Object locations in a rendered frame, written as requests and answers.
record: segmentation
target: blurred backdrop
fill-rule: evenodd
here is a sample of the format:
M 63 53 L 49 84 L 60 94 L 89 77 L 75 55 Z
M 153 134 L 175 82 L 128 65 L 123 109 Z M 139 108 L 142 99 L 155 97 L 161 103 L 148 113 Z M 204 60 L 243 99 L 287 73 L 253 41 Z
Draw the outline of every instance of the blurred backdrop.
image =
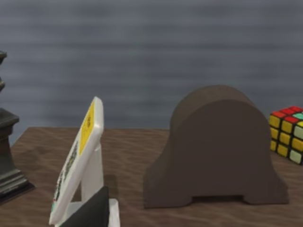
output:
M 226 84 L 262 111 L 303 105 L 302 0 L 1 0 L 0 106 L 30 126 L 166 128 L 193 89 Z

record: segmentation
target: white stand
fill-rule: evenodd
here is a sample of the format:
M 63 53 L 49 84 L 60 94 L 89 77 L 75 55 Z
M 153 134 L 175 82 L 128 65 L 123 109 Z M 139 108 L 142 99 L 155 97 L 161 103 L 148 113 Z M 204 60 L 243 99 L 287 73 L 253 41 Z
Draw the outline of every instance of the white stand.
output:
M 81 201 L 71 202 L 62 218 L 55 225 L 59 227 L 74 212 L 76 212 L 82 204 L 88 201 L 95 193 L 97 193 L 104 185 L 101 144 L 98 144 L 93 154 L 90 156 L 89 162 L 85 168 L 81 179 Z M 119 205 L 116 199 L 109 199 L 109 223 L 108 227 L 120 227 Z

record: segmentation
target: table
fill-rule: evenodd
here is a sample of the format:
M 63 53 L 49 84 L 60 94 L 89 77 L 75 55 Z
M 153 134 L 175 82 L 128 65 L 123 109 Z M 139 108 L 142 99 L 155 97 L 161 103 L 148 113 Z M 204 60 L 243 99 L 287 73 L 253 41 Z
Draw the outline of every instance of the table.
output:
M 1 227 L 46 227 L 54 186 L 77 128 L 29 128 L 12 148 L 16 166 L 37 187 L 0 207 Z M 303 168 L 272 153 L 289 186 L 289 205 L 252 206 L 237 199 L 201 199 L 175 209 L 143 209 L 146 167 L 161 153 L 167 130 L 106 129 L 105 183 L 118 198 L 122 227 L 302 227 Z

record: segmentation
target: white device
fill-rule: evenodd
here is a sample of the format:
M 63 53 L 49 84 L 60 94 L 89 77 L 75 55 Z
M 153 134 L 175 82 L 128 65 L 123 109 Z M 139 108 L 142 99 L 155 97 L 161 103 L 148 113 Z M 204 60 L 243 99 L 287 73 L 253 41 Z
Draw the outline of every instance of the white device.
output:
M 59 175 L 50 225 L 59 227 L 104 185 L 100 138 L 104 130 L 101 99 L 94 97 Z M 81 201 L 71 202 L 81 183 Z M 120 227 L 119 206 L 109 199 L 109 227 Z

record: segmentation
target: rubik's cube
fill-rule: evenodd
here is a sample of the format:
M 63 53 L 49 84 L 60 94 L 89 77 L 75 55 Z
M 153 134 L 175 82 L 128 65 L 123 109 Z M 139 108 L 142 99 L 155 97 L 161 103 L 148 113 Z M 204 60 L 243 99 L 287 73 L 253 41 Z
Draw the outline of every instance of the rubik's cube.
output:
M 272 112 L 269 125 L 270 149 L 303 165 L 303 108 L 291 106 Z

